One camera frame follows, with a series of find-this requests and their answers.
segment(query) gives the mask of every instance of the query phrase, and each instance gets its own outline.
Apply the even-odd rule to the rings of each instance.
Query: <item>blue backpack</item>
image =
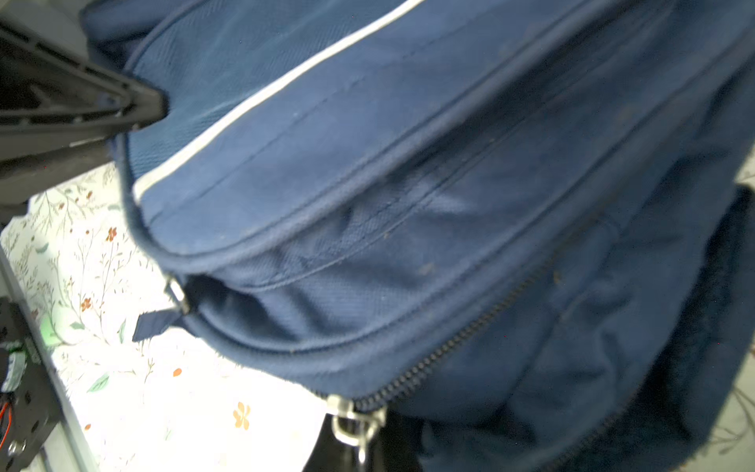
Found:
[[[705,441],[755,329],[732,182],[755,2],[105,0],[82,23],[169,100],[114,143],[176,302],[135,341],[180,326],[306,386],[362,469],[386,418],[427,472],[668,470]]]

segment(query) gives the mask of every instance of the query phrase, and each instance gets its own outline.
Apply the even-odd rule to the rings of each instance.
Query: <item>green leaf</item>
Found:
[[[98,378],[91,387],[89,387],[89,390],[87,392],[99,392],[100,390],[107,387],[107,383],[110,381],[110,374],[103,374],[102,377]]]
[[[126,331],[126,320],[123,320],[123,323],[121,323],[121,328],[118,330],[118,339],[121,340],[121,344],[123,344],[123,335]]]

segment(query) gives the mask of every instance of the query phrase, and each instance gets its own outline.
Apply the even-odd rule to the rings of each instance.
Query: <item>white piping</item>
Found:
[[[351,33],[350,35],[342,38],[338,42],[328,46],[319,53],[305,60],[303,63],[296,66],[294,69],[289,70],[286,74],[279,77],[274,82],[268,84],[268,86],[260,89],[256,94],[242,101],[233,110],[229,111],[223,118],[216,121],[212,126],[204,130],[199,136],[195,137],[191,142],[184,146],[180,151],[168,158],[153,170],[147,172],[145,175],[139,177],[134,183],[134,200],[139,204],[144,193],[152,186],[157,184],[168,175],[175,172],[180,166],[186,164],[189,159],[192,158],[199,151],[204,149],[213,139],[215,139],[225,128],[228,128],[235,120],[241,118],[252,108],[256,107],[260,103],[264,102],[268,98],[277,94],[294,80],[301,77],[306,71],[312,69],[322,61],[333,57],[344,49],[357,42],[363,40],[367,36],[380,29],[388,26],[392,22],[398,20],[400,17],[407,14],[414,7],[424,2],[424,0],[407,0],[399,5],[395,10],[386,14],[383,17],[378,18],[372,23],[368,24],[364,28]]]

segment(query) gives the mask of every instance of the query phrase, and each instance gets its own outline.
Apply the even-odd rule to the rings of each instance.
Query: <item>floral tablecloth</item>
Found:
[[[143,343],[140,313],[170,306],[131,241],[106,165],[35,197],[5,229],[11,261],[103,472],[300,470],[324,405],[180,330]],[[740,180],[755,184],[755,159]],[[680,470],[755,464],[755,344],[710,441]]]

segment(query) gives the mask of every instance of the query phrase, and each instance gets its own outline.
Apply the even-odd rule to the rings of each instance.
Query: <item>printed flower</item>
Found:
[[[249,412],[251,411],[251,408],[249,405],[246,406],[246,411],[244,410],[244,404],[239,402],[239,410],[233,412],[233,417],[236,418],[236,427],[241,427],[244,425],[244,429],[249,429],[249,420],[246,419],[246,417],[249,416]]]

